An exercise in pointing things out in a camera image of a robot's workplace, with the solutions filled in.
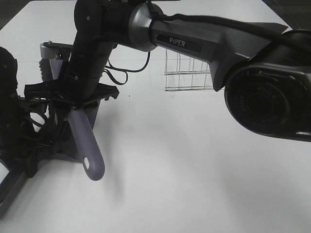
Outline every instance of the metal wire basket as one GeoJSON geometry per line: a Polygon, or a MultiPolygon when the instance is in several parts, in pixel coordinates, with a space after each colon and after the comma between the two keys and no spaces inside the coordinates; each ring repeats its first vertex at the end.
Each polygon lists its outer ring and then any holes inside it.
{"type": "Polygon", "coordinates": [[[177,52],[166,50],[165,90],[212,90],[209,66],[177,52]]]}

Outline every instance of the gray handle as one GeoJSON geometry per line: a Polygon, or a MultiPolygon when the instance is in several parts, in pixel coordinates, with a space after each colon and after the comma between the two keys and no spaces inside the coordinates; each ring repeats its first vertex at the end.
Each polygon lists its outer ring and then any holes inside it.
{"type": "Polygon", "coordinates": [[[72,109],[68,121],[87,176],[100,180],[105,172],[104,160],[84,108],[72,109]]]}

